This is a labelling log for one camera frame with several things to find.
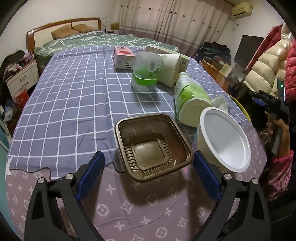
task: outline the puffer jacket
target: puffer jacket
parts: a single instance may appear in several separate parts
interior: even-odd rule
[[[296,40],[287,57],[287,70],[285,76],[286,103],[296,100]]]
[[[244,84],[252,91],[264,92],[277,97],[277,79],[284,81],[286,75],[287,55],[291,48],[293,36],[284,24],[281,40],[266,50],[255,62],[246,76]]]
[[[278,41],[281,40],[281,28],[283,25],[274,26],[271,28],[265,39],[263,39],[253,58],[249,62],[248,66],[245,69],[246,73],[249,73],[258,58],[263,54],[266,50],[274,46]]]

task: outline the white wall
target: white wall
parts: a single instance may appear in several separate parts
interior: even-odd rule
[[[254,7],[252,15],[237,19],[235,26],[237,23],[239,26],[235,31],[233,31],[234,22],[228,20],[223,33],[217,41],[219,44],[228,46],[232,60],[243,35],[266,37],[273,26],[283,23],[281,16],[266,0],[251,0],[248,2]]]
[[[121,9],[121,0],[116,0],[115,6],[114,6],[112,22],[119,22],[120,9]]]
[[[72,18],[113,19],[116,0],[29,0],[14,15],[0,37],[0,64],[19,49],[26,49],[28,31],[47,23]]]

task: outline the wooden headboard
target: wooden headboard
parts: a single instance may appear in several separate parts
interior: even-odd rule
[[[27,32],[27,49],[34,53],[35,47],[42,47],[47,42],[53,40],[51,32],[65,25],[73,26],[75,24],[87,24],[95,30],[101,30],[102,24],[100,18],[74,18],[55,23],[49,23],[39,28]]]

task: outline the person's hand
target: person's hand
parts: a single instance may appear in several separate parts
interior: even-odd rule
[[[281,144],[279,146],[279,151],[278,151],[278,158],[283,158],[285,156],[290,155],[290,132],[289,132],[289,126],[282,120],[274,120],[274,123],[281,127],[283,130],[283,134],[281,136]],[[273,134],[273,128],[272,128],[272,122],[269,121],[267,122],[267,132],[268,136],[272,136]]]

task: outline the cardboard box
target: cardboard box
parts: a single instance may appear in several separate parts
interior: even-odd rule
[[[220,69],[220,74],[222,74],[224,77],[228,77],[232,71],[232,68],[228,65],[225,64],[221,69]]]
[[[146,51],[148,52],[153,52],[153,53],[176,53],[180,54],[176,51],[172,51],[157,45],[152,45],[149,44],[146,46]],[[180,64],[180,72],[186,72],[187,66],[189,64],[190,58],[186,55],[180,54],[181,55],[181,64]]]
[[[115,46],[113,61],[116,69],[133,69],[136,56],[127,47]]]
[[[110,28],[111,30],[119,30],[119,22],[113,22]]]

